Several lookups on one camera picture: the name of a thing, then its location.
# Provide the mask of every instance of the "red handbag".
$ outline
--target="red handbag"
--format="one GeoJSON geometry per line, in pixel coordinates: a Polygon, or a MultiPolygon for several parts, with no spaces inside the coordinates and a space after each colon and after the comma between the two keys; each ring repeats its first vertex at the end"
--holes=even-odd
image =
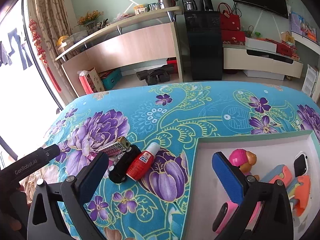
{"type": "Polygon", "coordinates": [[[220,29],[229,31],[239,31],[240,30],[240,17],[232,13],[231,7],[227,3],[220,3],[218,5],[218,11],[220,12],[220,29]],[[224,4],[227,10],[220,11],[220,5],[224,4]]]}
{"type": "Polygon", "coordinates": [[[224,44],[244,45],[245,33],[241,31],[221,30],[221,39],[224,44]]]}

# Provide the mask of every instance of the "window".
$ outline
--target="window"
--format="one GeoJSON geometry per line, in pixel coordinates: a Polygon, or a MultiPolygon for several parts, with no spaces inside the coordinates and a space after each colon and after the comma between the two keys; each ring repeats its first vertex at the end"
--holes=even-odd
{"type": "Polygon", "coordinates": [[[18,158],[43,145],[58,108],[31,55],[21,3],[0,24],[0,136],[18,158]]]}

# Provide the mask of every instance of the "floral bedspread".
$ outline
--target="floral bedspread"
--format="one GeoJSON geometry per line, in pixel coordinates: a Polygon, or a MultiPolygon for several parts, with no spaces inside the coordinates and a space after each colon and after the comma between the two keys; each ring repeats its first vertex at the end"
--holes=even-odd
{"type": "MultiPolygon", "coordinates": [[[[300,91],[246,82],[194,82],[100,92],[69,104],[48,132],[61,153],[51,182],[76,175],[97,152],[123,135],[144,150],[161,149],[139,181],[114,184],[104,175],[85,208],[109,240],[181,239],[196,139],[313,129],[320,109],[300,91]]],[[[79,239],[63,206],[71,235],[79,239]]]]}

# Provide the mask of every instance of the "white bottle cap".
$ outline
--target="white bottle cap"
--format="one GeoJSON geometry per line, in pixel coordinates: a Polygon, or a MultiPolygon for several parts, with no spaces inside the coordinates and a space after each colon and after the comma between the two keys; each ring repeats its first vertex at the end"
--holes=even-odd
{"type": "Polygon", "coordinates": [[[156,156],[157,152],[160,150],[160,145],[156,142],[152,142],[147,147],[146,151],[151,153],[153,156],[156,156]]]}

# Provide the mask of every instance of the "yellow flowers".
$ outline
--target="yellow flowers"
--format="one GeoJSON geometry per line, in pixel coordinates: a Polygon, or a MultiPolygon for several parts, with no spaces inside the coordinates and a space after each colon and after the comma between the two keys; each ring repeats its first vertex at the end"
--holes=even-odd
{"type": "Polygon", "coordinates": [[[93,11],[92,13],[89,13],[89,11],[87,11],[85,16],[80,16],[78,24],[86,25],[87,23],[96,20],[100,15],[103,15],[103,12],[93,11]]]}

